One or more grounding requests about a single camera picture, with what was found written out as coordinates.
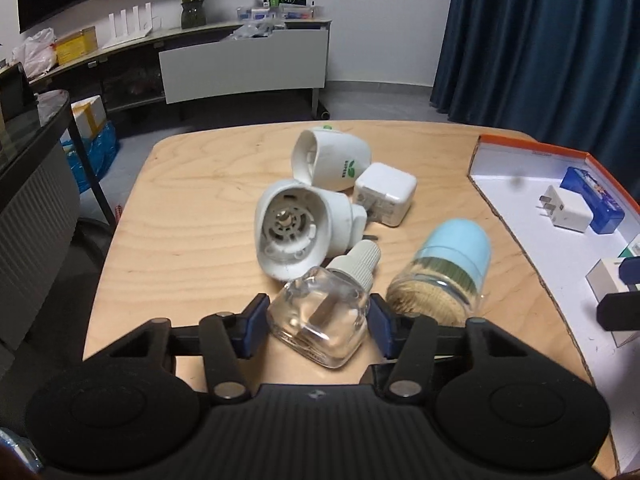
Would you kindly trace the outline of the blue card box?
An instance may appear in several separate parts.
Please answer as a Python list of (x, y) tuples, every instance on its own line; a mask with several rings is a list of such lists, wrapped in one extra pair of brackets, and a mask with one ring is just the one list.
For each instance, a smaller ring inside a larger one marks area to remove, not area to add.
[(568, 167), (560, 187), (582, 196), (592, 212), (590, 228), (597, 234), (612, 234), (625, 218), (617, 200), (587, 170)]

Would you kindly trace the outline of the yellow cardboard box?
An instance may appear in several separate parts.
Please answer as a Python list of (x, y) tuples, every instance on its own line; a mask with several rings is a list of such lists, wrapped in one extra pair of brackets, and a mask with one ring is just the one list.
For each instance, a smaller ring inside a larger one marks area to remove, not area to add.
[(58, 65), (70, 64), (78, 58), (96, 52), (99, 50), (96, 28), (86, 27), (56, 40), (54, 50)]

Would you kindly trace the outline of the blue plastic bag on floor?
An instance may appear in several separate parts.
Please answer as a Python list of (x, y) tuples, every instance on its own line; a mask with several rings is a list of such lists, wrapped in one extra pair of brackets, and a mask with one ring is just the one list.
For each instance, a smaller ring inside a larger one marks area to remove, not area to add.
[[(70, 140), (67, 133), (66, 137), (61, 140), (61, 144), (77, 183), (79, 193), (86, 192), (90, 188), (90, 183), (76, 148), (74, 148), (73, 141)], [(113, 123), (108, 120), (93, 140), (85, 139), (84, 148), (93, 173), (98, 180), (101, 180), (111, 168), (119, 151), (119, 140)]]

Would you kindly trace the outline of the white yellow box on floor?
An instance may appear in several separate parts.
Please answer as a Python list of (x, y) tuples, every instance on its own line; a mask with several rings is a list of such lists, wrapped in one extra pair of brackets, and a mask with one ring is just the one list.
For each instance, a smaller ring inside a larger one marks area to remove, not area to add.
[(87, 99), (73, 102), (72, 112), (79, 134), (86, 140), (93, 140), (107, 122), (100, 96), (89, 96)]

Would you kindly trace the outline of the white router with antennas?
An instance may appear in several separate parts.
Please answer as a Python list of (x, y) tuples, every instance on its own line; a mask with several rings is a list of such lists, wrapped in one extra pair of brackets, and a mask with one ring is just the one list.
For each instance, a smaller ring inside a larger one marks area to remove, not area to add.
[(145, 3), (143, 10), (140, 10), (140, 6), (133, 6), (129, 11), (120, 10), (118, 15), (110, 13), (108, 14), (110, 36), (103, 47), (108, 49), (145, 38), (153, 28), (153, 9), (150, 2)]

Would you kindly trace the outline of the clear glass refill bottle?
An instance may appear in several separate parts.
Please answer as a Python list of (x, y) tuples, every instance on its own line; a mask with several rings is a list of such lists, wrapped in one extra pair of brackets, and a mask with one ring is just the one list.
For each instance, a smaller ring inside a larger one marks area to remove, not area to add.
[(380, 259), (378, 244), (360, 240), (327, 266), (314, 266), (288, 282), (267, 310), (272, 336), (329, 370), (344, 366), (366, 336)]

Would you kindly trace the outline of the orange-rimmed white box lid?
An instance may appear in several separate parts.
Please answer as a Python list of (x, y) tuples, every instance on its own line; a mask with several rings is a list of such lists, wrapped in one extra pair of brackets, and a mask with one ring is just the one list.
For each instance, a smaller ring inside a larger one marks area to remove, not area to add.
[[(588, 171), (622, 206), (622, 223), (611, 234), (557, 228), (540, 196), (559, 184), (570, 167)], [(469, 177), (523, 249), (567, 324), (590, 378), (612, 414), (617, 466), (639, 466), (639, 341), (616, 344), (596, 319), (597, 298), (588, 272), (618, 256), (639, 233), (639, 207), (626, 190), (586, 152), (536, 141), (483, 134)]]

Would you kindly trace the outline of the dark blue curtain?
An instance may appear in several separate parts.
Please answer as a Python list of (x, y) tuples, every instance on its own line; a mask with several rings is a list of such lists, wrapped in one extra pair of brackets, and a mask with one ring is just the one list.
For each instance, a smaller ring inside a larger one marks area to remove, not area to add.
[(431, 103), (593, 155), (639, 194), (639, 0), (451, 0)]

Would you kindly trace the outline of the white plastic bag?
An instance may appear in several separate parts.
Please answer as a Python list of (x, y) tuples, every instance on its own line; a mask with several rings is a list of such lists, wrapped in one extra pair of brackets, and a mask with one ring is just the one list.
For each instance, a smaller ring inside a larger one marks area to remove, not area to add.
[(21, 64), (28, 79), (39, 77), (56, 65), (56, 36), (51, 27), (41, 29), (34, 36), (13, 49), (11, 64)]

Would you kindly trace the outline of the white round plug-in diffuser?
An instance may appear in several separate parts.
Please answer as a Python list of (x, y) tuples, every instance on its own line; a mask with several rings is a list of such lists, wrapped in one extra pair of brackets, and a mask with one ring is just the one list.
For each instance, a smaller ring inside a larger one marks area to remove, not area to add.
[(341, 192), (281, 180), (262, 193), (255, 209), (256, 258), (279, 282), (299, 278), (326, 260), (346, 254), (363, 238), (363, 206)]

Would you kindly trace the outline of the white charger in box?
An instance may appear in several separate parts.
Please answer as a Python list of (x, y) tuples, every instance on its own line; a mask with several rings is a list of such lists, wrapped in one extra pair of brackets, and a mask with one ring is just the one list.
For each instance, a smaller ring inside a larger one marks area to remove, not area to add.
[(579, 193), (554, 184), (539, 196), (539, 203), (552, 226), (559, 229), (585, 233), (593, 219), (591, 209)]

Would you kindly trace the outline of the light blue capped toothpick jar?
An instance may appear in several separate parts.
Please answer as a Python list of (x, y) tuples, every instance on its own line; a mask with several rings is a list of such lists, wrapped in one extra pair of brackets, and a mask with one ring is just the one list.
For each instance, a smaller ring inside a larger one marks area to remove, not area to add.
[(442, 222), (387, 287), (397, 314), (426, 315), (462, 327), (476, 315), (491, 259), (487, 233), (469, 219)]

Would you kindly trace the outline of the dark glass-top side table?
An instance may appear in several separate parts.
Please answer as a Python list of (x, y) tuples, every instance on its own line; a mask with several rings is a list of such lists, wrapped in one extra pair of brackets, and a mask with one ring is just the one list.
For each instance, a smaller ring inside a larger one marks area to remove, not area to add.
[[(81, 218), (80, 194), (60, 142), (79, 151), (104, 220)], [(114, 233), (107, 203), (82, 145), (70, 95), (35, 94), (24, 67), (1, 72), (1, 367), (8, 370), (51, 289), (84, 310), (93, 304), (106, 251), (89, 236)]]

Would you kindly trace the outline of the white tv console cabinet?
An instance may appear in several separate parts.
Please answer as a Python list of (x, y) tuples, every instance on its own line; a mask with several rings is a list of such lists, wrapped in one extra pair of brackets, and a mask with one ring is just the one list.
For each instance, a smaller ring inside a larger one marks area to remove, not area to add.
[(32, 81), (38, 92), (74, 99), (102, 96), (111, 114), (146, 104), (168, 105), (235, 94), (301, 91), (313, 118), (326, 119), (331, 22), (288, 20), (265, 37), (232, 39), (241, 25), (163, 29), (87, 54)]

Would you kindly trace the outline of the white square charger on table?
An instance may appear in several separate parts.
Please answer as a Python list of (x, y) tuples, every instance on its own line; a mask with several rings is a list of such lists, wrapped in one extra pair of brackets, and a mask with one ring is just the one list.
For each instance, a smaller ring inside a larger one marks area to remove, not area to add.
[(413, 174), (372, 162), (356, 179), (352, 200), (363, 206), (370, 221), (397, 228), (408, 214), (417, 186)]

